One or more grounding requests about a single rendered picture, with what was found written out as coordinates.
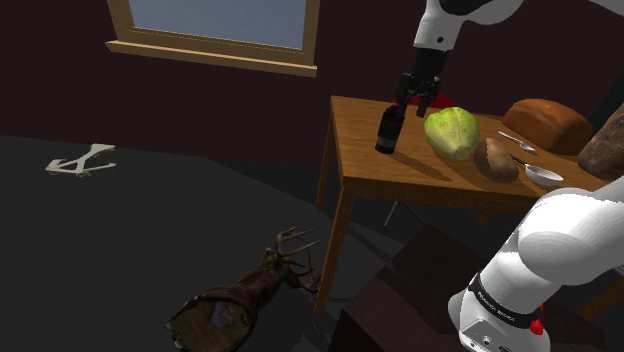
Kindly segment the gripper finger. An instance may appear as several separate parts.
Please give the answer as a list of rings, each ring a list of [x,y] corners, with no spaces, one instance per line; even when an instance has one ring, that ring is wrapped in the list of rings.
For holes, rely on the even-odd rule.
[[[405,118],[405,111],[411,99],[410,93],[400,93],[395,95],[395,102],[392,107],[392,116],[397,119]]]
[[[429,105],[437,99],[438,92],[437,91],[428,91],[422,92],[418,94],[419,104],[417,107],[416,116],[419,118],[424,118],[425,113]]]

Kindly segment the red round object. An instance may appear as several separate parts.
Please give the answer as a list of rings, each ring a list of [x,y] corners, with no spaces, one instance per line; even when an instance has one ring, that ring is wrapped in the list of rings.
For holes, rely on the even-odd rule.
[[[409,105],[418,106],[420,104],[420,96],[413,94],[408,102]],[[454,103],[442,92],[440,92],[435,99],[431,100],[428,104],[428,108],[445,109],[453,107]]]

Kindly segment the black bottle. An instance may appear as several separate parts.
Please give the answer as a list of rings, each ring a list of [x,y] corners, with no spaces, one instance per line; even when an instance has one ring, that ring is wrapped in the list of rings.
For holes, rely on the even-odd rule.
[[[377,133],[376,151],[383,154],[392,154],[395,151],[404,119],[404,115],[400,115],[400,109],[396,104],[384,111]]]

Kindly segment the green cabbage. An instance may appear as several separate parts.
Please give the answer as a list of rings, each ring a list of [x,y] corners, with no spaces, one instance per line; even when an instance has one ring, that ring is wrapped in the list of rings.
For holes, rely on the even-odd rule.
[[[466,160],[480,141],[480,124],[465,109],[449,107],[432,113],[425,119],[424,135],[438,156]]]

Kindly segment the wooden table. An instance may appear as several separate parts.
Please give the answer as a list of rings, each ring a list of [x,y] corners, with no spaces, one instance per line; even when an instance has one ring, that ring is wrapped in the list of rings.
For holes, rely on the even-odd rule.
[[[314,312],[325,311],[353,204],[358,198],[383,199],[479,211],[483,224],[494,212],[525,214],[549,187],[526,175],[511,184],[480,174],[472,160],[438,157],[424,139],[423,121],[409,107],[394,153],[375,150],[387,103],[350,97],[330,99],[330,122],[316,202],[323,202],[329,166],[338,165],[341,190],[316,295]]]

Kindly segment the brown potato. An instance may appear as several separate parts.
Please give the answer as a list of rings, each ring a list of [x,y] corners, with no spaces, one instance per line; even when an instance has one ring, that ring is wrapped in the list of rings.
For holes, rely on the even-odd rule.
[[[474,151],[474,163],[486,178],[498,183],[512,183],[519,175],[510,153],[496,139],[481,140]]]

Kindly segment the silver spoon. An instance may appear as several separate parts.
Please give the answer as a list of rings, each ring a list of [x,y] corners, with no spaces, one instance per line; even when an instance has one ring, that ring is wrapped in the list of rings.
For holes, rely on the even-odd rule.
[[[531,147],[531,146],[530,146],[530,145],[528,145],[526,142],[524,142],[524,141],[522,141],[522,140],[520,140],[520,139],[518,139],[518,138],[515,138],[515,137],[513,137],[513,136],[511,136],[511,135],[509,135],[509,134],[507,134],[507,133],[505,133],[505,132],[503,132],[503,131],[498,131],[498,133],[499,133],[501,136],[504,136],[504,137],[506,137],[506,138],[508,138],[508,139],[510,139],[510,140],[513,140],[513,141],[517,142],[517,143],[519,144],[519,146],[520,146],[523,150],[530,151],[530,152],[535,152],[535,151],[536,151],[533,147]]]

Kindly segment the brown bread loaf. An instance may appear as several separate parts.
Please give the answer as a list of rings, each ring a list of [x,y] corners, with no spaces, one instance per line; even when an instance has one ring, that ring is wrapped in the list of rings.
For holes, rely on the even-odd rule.
[[[569,156],[578,155],[594,131],[575,110],[545,99],[517,101],[502,123],[543,150]]]

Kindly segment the dark maroon robot stand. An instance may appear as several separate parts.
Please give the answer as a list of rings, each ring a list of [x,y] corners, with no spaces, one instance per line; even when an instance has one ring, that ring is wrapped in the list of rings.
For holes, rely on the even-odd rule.
[[[432,225],[422,227],[383,260],[343,254],[335,281],[363,278],[340,312],[327,352],[468,352],[447,310],[508,237],[476,230],[468,237],[486,247],[480,255],[466,241]]]

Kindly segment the wooden framed window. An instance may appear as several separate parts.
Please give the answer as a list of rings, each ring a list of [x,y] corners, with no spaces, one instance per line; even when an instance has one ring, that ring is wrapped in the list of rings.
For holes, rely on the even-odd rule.
[[[115,53],[315,77],[320,0],[107,0]]]

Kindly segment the brown deer head trophy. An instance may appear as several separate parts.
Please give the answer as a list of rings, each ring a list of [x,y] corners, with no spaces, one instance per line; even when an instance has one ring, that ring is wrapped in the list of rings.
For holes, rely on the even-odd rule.
[[[301,240],[308,231],[296,227],[278,233],[272,248],[263,250],[259,265],[231,285],[209,288],[187,300],[167,322],[171,340],[180,352],[236,352],[251,336],[259,311],[277,294],[282,285],[317,293],[320,278],[308,263],[292,258],[305,252],[316,242],[283,250],[290,240]]]

